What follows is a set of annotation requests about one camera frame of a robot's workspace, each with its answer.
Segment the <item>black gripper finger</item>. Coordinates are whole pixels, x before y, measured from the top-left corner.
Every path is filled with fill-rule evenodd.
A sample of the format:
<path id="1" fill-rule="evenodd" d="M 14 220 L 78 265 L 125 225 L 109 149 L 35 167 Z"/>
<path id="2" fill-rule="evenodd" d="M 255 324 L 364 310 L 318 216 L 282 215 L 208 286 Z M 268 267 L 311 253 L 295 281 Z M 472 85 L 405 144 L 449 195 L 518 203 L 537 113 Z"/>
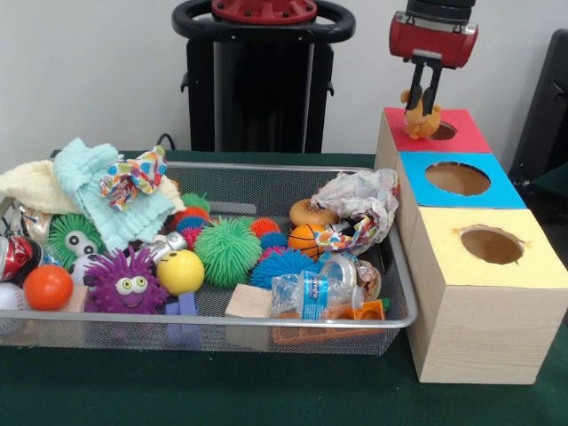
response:
<path id="1" fill-rule="evenodd" d="M 412 57 L 412 62 L 414 64 L 414 75 L 411 82 L 411 87 L 409 91 L 409 109 L 415 109 L 418 107 L 419 102 L 422 100 L 422 73 L 426 65 L 425 57 Z"/>
<path id="2" fill-rule="evenodd" d="M 432 70 L 432 77 L 430 80 L 430 86 L 426 89 L 426 114 L 431 114 L 438 92 L 443 67 L 439 60 L 429 60 L 427 62 L 427 66 Z"/>

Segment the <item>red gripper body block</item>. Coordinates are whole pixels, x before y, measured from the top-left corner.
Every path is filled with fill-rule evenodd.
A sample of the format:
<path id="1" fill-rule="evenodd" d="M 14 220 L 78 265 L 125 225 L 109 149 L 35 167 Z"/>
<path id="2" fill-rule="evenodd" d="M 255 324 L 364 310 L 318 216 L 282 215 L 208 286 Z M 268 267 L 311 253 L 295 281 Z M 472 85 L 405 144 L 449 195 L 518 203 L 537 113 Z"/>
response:
<path id="1" fill-rule="evenodd" d="M 464 67 L 474 49 L 478 26 L 442 23 L 396 12 L 390 24 L 390 54 L 439 59 L 443 67 Z"/>

